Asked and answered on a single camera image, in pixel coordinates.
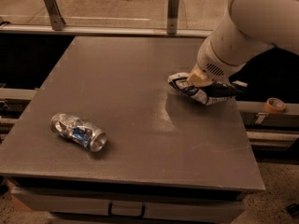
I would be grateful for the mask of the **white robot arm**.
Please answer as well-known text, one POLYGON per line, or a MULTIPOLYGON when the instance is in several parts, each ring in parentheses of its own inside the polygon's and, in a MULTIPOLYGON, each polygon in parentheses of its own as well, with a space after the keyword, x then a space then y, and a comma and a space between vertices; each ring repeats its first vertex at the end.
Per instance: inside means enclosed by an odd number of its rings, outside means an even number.
POLYGON ((225 80, 274 47, 299 53, 299 0, 228 0, 220 25, 200 47, 188 81, 225 80))

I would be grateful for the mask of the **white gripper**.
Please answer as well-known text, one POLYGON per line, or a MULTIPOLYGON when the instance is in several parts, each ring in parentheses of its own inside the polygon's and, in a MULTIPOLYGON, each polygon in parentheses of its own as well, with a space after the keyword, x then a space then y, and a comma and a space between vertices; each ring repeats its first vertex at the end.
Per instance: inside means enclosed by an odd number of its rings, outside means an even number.
POLYGON ((187 77, 195 87, 206 87, 213 79, 224 81, 238 72, 249 60, 249 41, 242 33, 214 31, 202 44, 196 65, 187 77))

